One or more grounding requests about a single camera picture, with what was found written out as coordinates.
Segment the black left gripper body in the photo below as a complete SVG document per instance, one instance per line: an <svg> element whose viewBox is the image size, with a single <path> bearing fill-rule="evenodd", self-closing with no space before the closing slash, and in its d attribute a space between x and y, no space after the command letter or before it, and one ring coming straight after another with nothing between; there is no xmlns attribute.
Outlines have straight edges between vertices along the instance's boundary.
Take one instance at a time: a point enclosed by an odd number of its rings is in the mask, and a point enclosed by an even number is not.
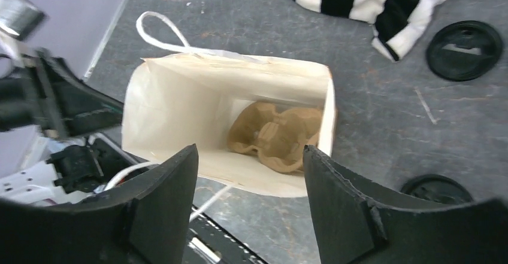
<svg viewBox="0 0 508 264"><path fill-rule="evenodd" d="M1 132L35 125L49 138L71 138L63 97L58 92L65 76L54 67L61 65L64 72L71 73L67 61L41 48L20 53L18 59L7 54L1 57L11 63L10 73L1 78Z"/></svg>

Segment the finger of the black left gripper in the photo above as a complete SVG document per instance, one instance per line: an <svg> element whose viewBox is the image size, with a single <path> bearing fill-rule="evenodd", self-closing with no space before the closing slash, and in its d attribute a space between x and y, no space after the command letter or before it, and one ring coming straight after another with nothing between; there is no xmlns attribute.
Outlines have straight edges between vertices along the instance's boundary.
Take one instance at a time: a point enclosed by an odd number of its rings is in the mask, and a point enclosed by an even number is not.
<svg viewBox="0 0 508 264"><path fill-rule="evenodd" d="M49 98L51 137L73 138L119 126L123 103L78 79L65 60L38 50L41 84Z"/></svg>

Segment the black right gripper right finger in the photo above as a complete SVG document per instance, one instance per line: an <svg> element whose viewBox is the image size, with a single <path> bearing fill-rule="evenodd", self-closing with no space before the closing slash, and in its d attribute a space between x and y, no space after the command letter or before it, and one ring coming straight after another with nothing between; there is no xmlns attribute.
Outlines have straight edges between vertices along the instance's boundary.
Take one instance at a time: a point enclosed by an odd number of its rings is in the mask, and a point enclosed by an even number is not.
<svg viewBox="0 0 508 264"><path fill-rule="evenodd" d="M506 263L507 200L439 203L339 165L313 145L304 178L322 263Z"/></svg>

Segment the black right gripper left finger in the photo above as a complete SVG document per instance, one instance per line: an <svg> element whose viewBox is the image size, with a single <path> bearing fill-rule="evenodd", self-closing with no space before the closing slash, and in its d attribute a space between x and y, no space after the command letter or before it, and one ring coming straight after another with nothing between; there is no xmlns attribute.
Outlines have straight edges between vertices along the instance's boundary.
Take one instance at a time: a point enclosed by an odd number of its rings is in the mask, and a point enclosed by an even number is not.
<svg viewBox="0 0 508 264"><path fill-rule="evenodd" d="M77 204L1 201L2 263L181 263L198 173L189 145Z"/></svg>

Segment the black plastic cup lid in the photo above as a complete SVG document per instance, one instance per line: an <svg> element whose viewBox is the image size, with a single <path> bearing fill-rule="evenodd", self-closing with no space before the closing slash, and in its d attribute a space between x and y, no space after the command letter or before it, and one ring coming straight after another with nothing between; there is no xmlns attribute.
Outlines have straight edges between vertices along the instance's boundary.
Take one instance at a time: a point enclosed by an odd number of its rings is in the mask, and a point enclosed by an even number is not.
<svg viewBox="0 0 508 264"><path fill-rule="evenodd" d="M425 174L412 178L403 184L400 192L440 204L458 205L474 201L464 186L438 174Z"/></svg>

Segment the brown cardboard cup carrier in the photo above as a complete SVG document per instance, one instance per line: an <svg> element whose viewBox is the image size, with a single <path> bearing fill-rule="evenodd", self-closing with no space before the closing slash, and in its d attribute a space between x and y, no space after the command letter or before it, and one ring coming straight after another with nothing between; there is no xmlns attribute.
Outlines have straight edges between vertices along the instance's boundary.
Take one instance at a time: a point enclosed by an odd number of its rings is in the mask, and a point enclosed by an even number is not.
<svg viewBox="0 0 508 264"><path fill-rule="evenodd" d="M322 116L318 108L278 112L275 104L254 102L234 121L226 143L235 153L256 155L273 171L303 171L303 149L318 143Z"/></svg>

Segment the brown paper bag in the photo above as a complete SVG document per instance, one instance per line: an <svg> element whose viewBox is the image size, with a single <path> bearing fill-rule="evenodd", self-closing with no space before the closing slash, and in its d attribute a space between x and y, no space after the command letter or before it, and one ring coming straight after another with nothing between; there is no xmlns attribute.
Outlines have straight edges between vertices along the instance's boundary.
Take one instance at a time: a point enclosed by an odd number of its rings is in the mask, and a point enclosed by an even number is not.
<svg viewBox="0 0 508 264"><path fill-rule="evenodd" d="M335 119L330 69L316 62L191 46L165 15L146 11L135 27L145 42L168 50L145 58L126 89L122 149L162 163L187 145L199 153L198 175L264 196L307 196L301 174L282 174L230 151L226 135L249 104L323 109L318 148L331 154Z"/></svg>

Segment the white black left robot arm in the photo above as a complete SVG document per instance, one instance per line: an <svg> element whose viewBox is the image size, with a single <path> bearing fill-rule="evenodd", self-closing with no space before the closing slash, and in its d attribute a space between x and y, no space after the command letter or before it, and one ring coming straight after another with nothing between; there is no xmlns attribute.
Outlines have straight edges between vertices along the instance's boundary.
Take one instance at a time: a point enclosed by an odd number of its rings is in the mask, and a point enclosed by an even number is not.
<svg viewBox="0 0 508 264"><path fill-rule="evenodd" d="M101 93L45 48L1 79L1 131L34 125L42 140L19 171L1 178L1 198L33 206L75 204L155 167L104 131L120 126L122 102Z"/></svg>

